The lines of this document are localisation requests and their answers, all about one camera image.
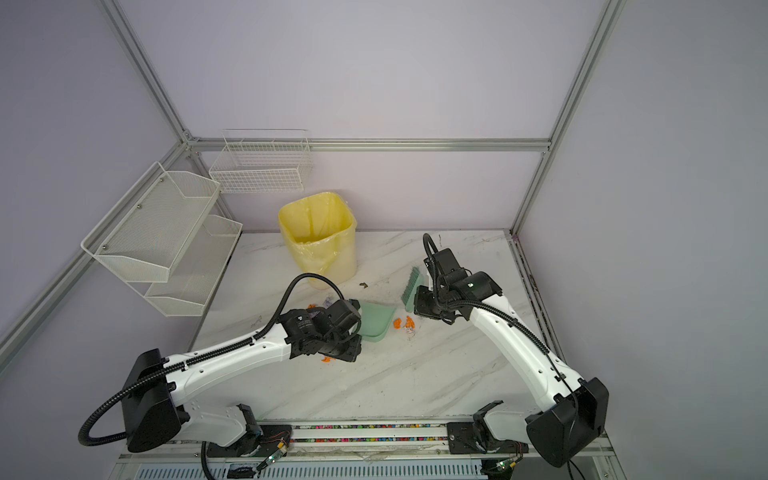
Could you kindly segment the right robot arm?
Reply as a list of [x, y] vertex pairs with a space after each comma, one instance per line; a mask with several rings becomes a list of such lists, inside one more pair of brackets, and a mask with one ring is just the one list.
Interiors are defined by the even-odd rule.
[[517, 315], [502, 288], [487, 273], [462, 267], [451, 249], [440, 250], [422, 236], [427, 285], [414, 292], [414, 313], [452, 325], [466, 320], [491, 340], [521, 376], [537, 410], [502, 412], [494, 401], [478, 411], [478, 445], [488, 440], [526, 443], [553, 467], [572, 458], [605, 431], [609, 391], [598, 378], [585, 379], [569, 367]]

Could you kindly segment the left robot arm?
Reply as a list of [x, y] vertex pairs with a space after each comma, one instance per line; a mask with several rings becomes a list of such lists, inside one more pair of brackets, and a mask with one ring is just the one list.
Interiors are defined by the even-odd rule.
[[208, 456], [256, 456], [264, 466], [283, 456], [291, 427], [267, 433], [250, 406], [205, 407], [198, 398], [251, 370], [300, 356], [356, 360], [362, 349], [360, 302], [340, 296], [327, 307], [289, 310], [289, 297], [303, 278], [291, 281], [270, 320], [253, 333], [168, 357], [156, 349], [139, 355], [123, 388], [84, 421], [79, 444], [124, 441], [130, 452], [142, 453], [171, 441], [195, 441], [207, 478]]

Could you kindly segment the green plastic dustpan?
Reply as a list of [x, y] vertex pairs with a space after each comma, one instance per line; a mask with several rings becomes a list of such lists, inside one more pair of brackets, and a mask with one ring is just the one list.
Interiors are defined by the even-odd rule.
[[361, 326], [359, 335], [364, 341], [379, 342], [394, 321], [396, 307], [360, 300]]

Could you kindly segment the green hand brush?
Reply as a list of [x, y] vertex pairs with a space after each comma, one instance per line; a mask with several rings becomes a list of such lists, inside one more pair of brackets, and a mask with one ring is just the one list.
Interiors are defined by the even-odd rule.
[[408, 281], [401, 294], [401, 302], [407, 313], [413, 313], [415, 307], [415, 297], [420, 286], [424, 285], [424, 275], [418, 266], [411, 268]]

